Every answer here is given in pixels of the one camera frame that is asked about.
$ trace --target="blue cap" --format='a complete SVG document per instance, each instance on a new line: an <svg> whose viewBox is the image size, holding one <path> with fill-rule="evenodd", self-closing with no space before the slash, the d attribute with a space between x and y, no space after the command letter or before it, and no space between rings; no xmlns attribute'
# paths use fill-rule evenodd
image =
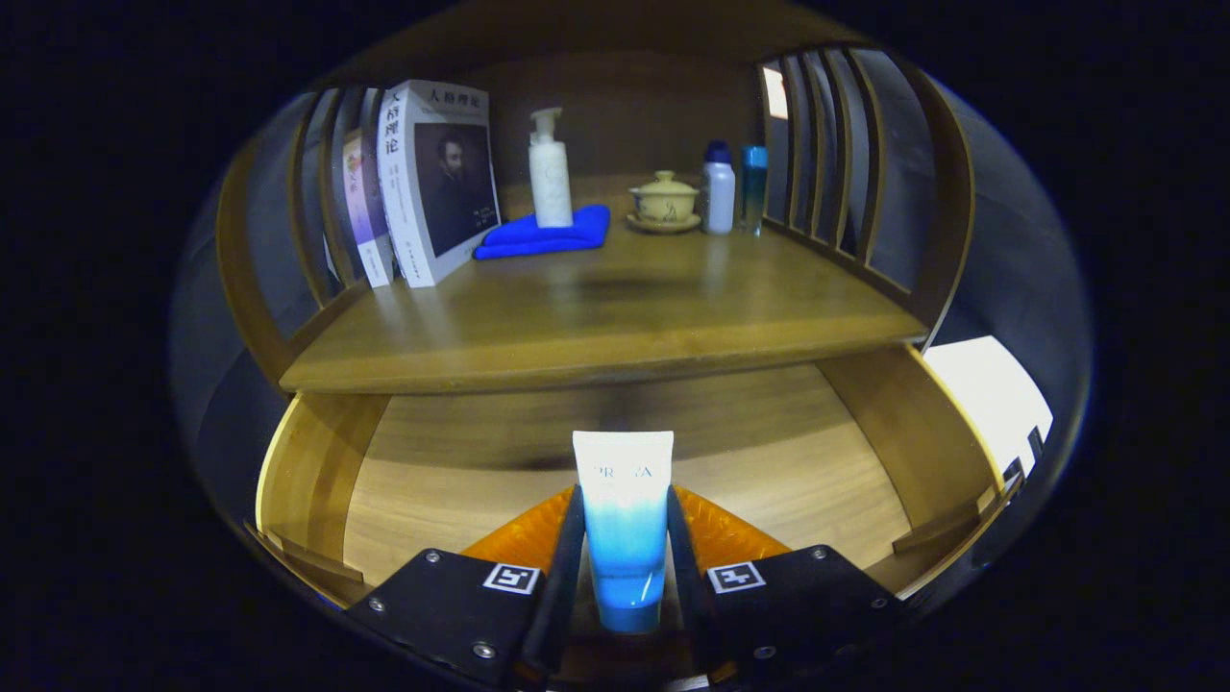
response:
<svg viewBox="0 0 1230 692"><path fill-rule="evenodd" d="M726 141L721 139L713 139L708 143L708 147L705 149L705 162L706 163L729 163L731 162L731 147L726 145Z"/></svg>
<svg viewBox="0 0 1230 692"><path fill-rule="evenodd" d="M638 634L652 632L658 627L662 601L654 601L638 608L613 608L610 606L598 606L598 619L603 627L611 632L625 634Z"/></svg>
<svg viewBox="0 0 1230 692"><path fill-rule="evenodd" d="M743 165L753 168L768 168L769 150L764 146L744 146Z"/></svg>

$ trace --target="portrait on book cover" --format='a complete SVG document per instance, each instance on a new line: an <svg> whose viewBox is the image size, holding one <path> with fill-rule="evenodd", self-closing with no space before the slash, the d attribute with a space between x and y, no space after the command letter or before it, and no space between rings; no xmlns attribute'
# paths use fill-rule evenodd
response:
<svg viewBox="0 0 1230 692"><path fill-rule="evenodd" d="M415 165L437 257L497 222L488 151L486 127L415 123Z"/></svg>

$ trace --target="book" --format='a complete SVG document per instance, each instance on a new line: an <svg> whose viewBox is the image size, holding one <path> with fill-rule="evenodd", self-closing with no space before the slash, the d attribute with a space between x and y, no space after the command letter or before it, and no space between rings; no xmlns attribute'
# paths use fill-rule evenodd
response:
<svg viewBox="0 0 1230 692"><path fill-rule="evenodd" d="M410 80L385 92L379 165L389 235L411 286L435 285L499 225L487 92Z"/></svg>
<svg viewBox="0 0 1230 692"><path fill-rule="evenodd" d="M363 257L359 254L358 242L354 240L354 226L351 222L351 214L348 210L348 202L346 199L346 155L343 154L343 147L346 146L346 138L351 132L357 130L362 127L362 109L363 109L363 97L367 95L367 88L363 87L351 87L342 92L341 107L337 112L337 120L333 123L333 133L330 139L332 147L328 152L328 173L331 177L330 191L333 195L331 206L333 208L337 218L337 242L339 250L346 253L351 262L351 267L354 270L354 277L362 279L367 275L367 270L363 265Z"/></svg>
<svg viewBox="0 0 1230 692"><path fill-rule="evenodd" d="M389 285L395 273L392 267L392 240L386 227L373 227L371 209L364 187L363 130L355 129L346 136L342 146L342 170L346 179L346 209L351 219L351 232L359 247L363 270L373 288Z"/></svg>

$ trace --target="wooden shelf board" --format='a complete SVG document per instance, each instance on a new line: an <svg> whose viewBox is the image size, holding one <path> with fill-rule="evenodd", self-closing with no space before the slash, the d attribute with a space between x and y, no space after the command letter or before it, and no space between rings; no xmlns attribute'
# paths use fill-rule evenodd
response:
<svg viewBox="0 0 1230 692"><path fill-rule="evenodd" d="M673 430L673 482L859 567L909 532L875 451L812 365L530 393L394 397L359 468L344 562L378 585L576 483L573 430Z"/></svg>
<svg viewBox="0 0 1230 692"><path fill-rule="evenodd" d="M471 261L433 288L359 297L288 391L429 395L638 382L806 363L926 336L866 283L776 234L647 236Z"/></svg>

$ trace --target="small bottle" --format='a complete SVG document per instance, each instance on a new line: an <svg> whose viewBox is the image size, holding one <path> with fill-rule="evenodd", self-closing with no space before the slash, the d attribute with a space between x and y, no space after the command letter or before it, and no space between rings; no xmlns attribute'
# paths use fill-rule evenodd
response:
<svg viewBox="0 0 1230 692"><path fill-rule="evenodd" d="M536 132L530 134L530 189L539 227L572 225L572 193L568 189L568 154L555 140L555 118L563 108L530 113Z"/></svg>
<svg viewBox="0 0 1230 692"><path fill-rule="evenodd" d="M734 168L726 141L715 139L705 150L705 171L701 183L701 220L705 230L726 235L734 226Z"/></svg>
<svg viewBox="0 0 1230 692"><path fill-rule="evenodd" d="M739 206L740 227L760 235L760 219L765 215L765 182L769 178L769 150L764 146L743 147L743 203Z"/></svg>

